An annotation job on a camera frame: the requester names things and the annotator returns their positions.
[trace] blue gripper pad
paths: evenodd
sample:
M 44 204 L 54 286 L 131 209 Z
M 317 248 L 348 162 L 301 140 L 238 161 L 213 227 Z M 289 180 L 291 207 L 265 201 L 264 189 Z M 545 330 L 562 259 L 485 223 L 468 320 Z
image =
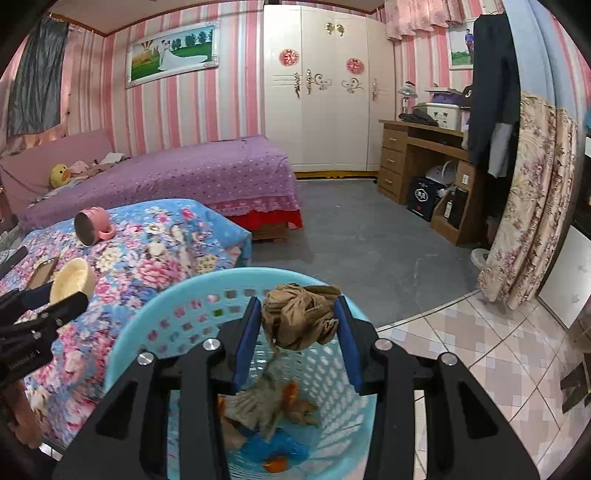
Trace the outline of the blue gripper pad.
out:
M 251 298 L 242 318 L 247 320 L 247 323 L 236 349 L 236 370 L 232 376 L 232 385 L 236 392 L 240 391 L 248 379 L 256 339 L 261 328 L 261 301 L 258 298 Z
M 340 351 L 343 353 L 345 369 L 349 377 L 349 383 L 353 385 L 357 393 L 361 392 L 361 356 L 357 349 L 357 344 L 351 332 L 350 319 L 353 319 L 345 297 L 340 296 L 335 300 L 333 308 L 335 318 L 339 320 L 339 326 L 336 334 L 339 338 Z

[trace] gray curtain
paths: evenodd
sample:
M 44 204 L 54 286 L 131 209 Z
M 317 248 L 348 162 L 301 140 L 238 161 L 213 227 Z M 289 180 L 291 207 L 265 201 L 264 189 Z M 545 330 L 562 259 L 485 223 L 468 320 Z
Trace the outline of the gray curtain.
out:
M 29 33 L 9 97 L 9 136 L 40 134 L 60 123 L 68 26 L 43 17 Z

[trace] red decorative sticker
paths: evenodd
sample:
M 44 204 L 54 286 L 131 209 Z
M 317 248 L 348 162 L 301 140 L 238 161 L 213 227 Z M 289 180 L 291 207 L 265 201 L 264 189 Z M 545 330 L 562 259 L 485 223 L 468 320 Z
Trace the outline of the red decorative sticker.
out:
M 286 48 L 279 54 L 279 61 L 284 67 L 291 67 L 300 61 L 300 54 L 295 50 Z
M 365 71 L 365 65 L 359 59 L 349 59 L 347 60 L 347 70 L 353 75 L 361 75 Z

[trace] white door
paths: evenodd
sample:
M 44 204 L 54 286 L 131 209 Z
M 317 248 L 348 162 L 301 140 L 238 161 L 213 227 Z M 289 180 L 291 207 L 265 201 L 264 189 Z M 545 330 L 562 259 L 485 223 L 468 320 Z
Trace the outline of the white door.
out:
M 367 171 L 378 171 L 384 125 L 396 117 L 394 44 L 386 38 L 386 25 L 366 19 L 369 47 L 369 144 Z
M 336 13 L 335 25 L 333 169 L 365 171 L 371 87 L 365 18 Z
M 266 5 L 264 9 L 265 134 L 288 155 L 297 171 L 302 165 L 301 7 Z M 300 83 L 301 91 L 296 90 Z
M 335 13 L 301 7 L 303 59 L 302 165 L 295 171 L 338 170 L 336 167 L 337 78 L 336 35 L 327 30 L 335 24 Z

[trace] light blue plastic basket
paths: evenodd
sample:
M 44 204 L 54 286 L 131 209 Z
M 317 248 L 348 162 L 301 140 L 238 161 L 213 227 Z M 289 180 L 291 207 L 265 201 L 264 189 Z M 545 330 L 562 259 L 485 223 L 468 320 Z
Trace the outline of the light blue plastic basket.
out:
M 252 296 L 262 301 L 267 292 L 284 283 L 324 284 L 287 270 L 251 267 L 208 273 L 169 288 L 146 304 L 115 342 L 109 356 L 105 389 L 114 385 L 139 351 L 147 349 L 159 358 L 186 353 L 206 338 L 216 336 L 221 323 L 242 317 Z M 347 301 L 354 317 L 367 320 L 352 301 Z M 301 427 L 304 438 L 296 438 L 310 448 L 310 458 L 286 472 L 273 474 L 240 454 L 230 453 L 230 474 L 232 478 L 252 480 L 344 479 L 367 456 L 374 425 L 375 396 L 360 397 L 355 393 L 336 338 L 324 346 L 315 343 L 302 352 L 284 352 L 288 355 L 282 360 L 286 366 L 284 379 L 295 379 L 302 394 L 320 407 L 320 427 Z M 249 383 L 258 378 L 270 356 L 261 329 Z M 171 417 L 175 417 L 173 409 L 171 406 Z M 178 435 L 178 430 L 171 427 L 170 422 L 168 433 L 168 477 L 176 479 L 178 457 L 176 452 L 171 456 L 170 447 L 174 445 L 171 433 Z

